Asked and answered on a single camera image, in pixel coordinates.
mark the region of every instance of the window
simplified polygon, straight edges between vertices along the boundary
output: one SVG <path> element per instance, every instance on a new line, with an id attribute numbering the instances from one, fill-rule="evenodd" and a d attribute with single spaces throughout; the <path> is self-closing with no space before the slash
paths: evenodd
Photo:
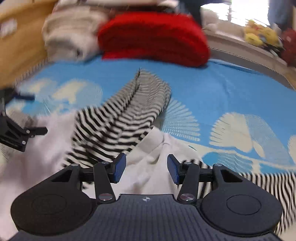
<path id="1" fill-rule="evenodd" d="M 269 0 L 231 0 L 229 3 L 210 3 L 202 7 L 216 12 L 221 20 L 241 26 L 245 26 L 250 19 L 267 26 L 268 2 Z"/>

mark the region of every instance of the striped cloth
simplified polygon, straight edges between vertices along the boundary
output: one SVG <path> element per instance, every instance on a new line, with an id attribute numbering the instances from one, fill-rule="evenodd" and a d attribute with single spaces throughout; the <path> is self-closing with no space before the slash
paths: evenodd
<path id="1" fill-rule="evenodd" d="M 192 159 L 191 162 L 200 168 L 212 168 L 211 166 Z M 273 173 L 273 174 L 254 174 L 240 173 L 244 178 L 252 181 L 262 189 L 274 195 L 281 203 L 283 213 L 278 226 L 275 229 L 277 235 L 285 232 L 296 219 L 296 175 L 293 172 Z M 198 187 L 198 198 L 203 198 L 211 191 L 210 183 L 200 183 Z"/>
<path id="2" fill-rule="evenodd" d="M 67 154 L 63 167 L 72 163 L 79 163 L 83 168 L 92 167 L 98 161 L 112 161 L 121 152 L 131 152 L 152 130 L 152 122 L 168 105 L 170 94 L 167 83 L 139 70 L 132 81 L 102 106 L 79 110 L 72 137 L 73 150 Z M 199 160 L 192 159 L 191 162 L 200 168 L 212 168 Z M 296 218 L 295 174 L 241 175 L 281 202 L 283 214 L 275 233 L 280 235 L 287 230 Z M 83 187 L 89 185 L 91 183 L 84 183 Z M 200 183 L 198 197 L 203 198 L 210 191 L 210 183 Z"/>
<path id="3" fill-rule="evenodd" d="M 73 151 L 64 166 L 91 167 L 129 153 L 153 128 L 156 117 L 169 103 L 171 89 L 155 75 L 139 70 L 135 78 L 100 107 L 79 110 Z"/>

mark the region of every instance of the red folded cloth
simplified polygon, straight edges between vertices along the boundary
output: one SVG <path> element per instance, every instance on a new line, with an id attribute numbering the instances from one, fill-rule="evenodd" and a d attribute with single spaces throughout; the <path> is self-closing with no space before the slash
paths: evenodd
<path id="1" fill-rule="evenodd" d="M 181 14 L 117 15 L 101 28 L 98 41 L 103 58 L 148 58 L 197 67 L 210 56 L 201 27 Z"/>

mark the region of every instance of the windowsill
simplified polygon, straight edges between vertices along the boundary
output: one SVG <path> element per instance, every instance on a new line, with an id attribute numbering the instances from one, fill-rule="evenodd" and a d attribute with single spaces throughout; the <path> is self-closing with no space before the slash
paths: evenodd
<path id="1" fill-rule="evenodd" d="M 226 33 L 226 32 L 220 31 L 220 30 L 218 30 L 215 33 L 212 32 L 212 31 L 208 31 L 208 30 L 205 30 L 204 32 L 205 32 L 205 34 L 207 36 L 221 38 L 221 39 L 224 39 L 224 40 L 227 40 L 227 41 L 242 45 L 244 47 L 253 49 L 253 50 L 255 50 L 255 51 L 257 51 L 257 52 L 259 52 L 261 54 L 264 54 L 264 55 L 266 55 L 266 56 L 268 56 L 270 58 L 276 59 L 278 62 L 280 62 L 281 64 L 284 64 L 285 66 L 287 65 L 287 63 L 284 60 L 282 60 L 280 57 L 276 57 L 276 56 L 274 56 L 273 54 L 271 54 L 270 52 L 268 52 L 268 51 L 266 51 L 264 49 L 261 49 L 259 47 L 256 47 L 254 45 L 251 45 L 251 44 L 245 42 L 242 37 L 239 37 L 237 35 Z"/>

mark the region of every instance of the folded clothes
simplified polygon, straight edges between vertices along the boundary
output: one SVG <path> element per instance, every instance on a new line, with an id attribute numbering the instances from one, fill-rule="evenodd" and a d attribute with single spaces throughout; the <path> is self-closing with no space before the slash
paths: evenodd
<path id="1" fill-rule="evenodd" d="M 87 60 L 99 51 L 96 34 L 108 21 L 108 14 L 90 7 L 72 7 L 51 14 L 42 35 L 50 61 Z"/>
<path id="2" fill-rule="evenodd" d="M 62 7 L 74 4 L 88 4 L 104 7 L 116 7 L 116 6 L 149 6 L 158 5 L 162 0 L 59 0 L 56 7 Z"/>
<path id="3" fill-rule="evenodd" d="M 82 31 L 96 34 L 108 22 L 108 15 L 91 11 L 90 7 L 72 7 L 51 14 L 44 22 L 42 36 L 46 40 L 52 31 Z"/>
<path id="4" fill-rule="evenodd" d="M 209 59 L 201 27 L 186 15 L 133 12 L 117 15 L 98 33 L 103 58 L 151 58 L 197 67 Z"/>
<path id="5" fill-rule="evenodd" d="M 91 4 L 91 3 L 80 3 L 74 2 L 64 5 L 57 4 L 52 12 L 58 12 L 68 8 L 76 7 L 89 7 L 92 11 L 101 11 L 109 15 L 110 18 L 115 17 L 117 14 L 123 14 L 125 12 L 167 12 L 167 13 L 177 13 L 177 8 L 172 4 L 160 3 L 159 5 L 103 5 L 103 4 Z"/>
<path id="6" fill-rule="evenodd" d="M 99 52 L 97 38 L 93 34 L 72 31 L 53 31 L 45 41 L 50 61 L 85 61 Z"/>

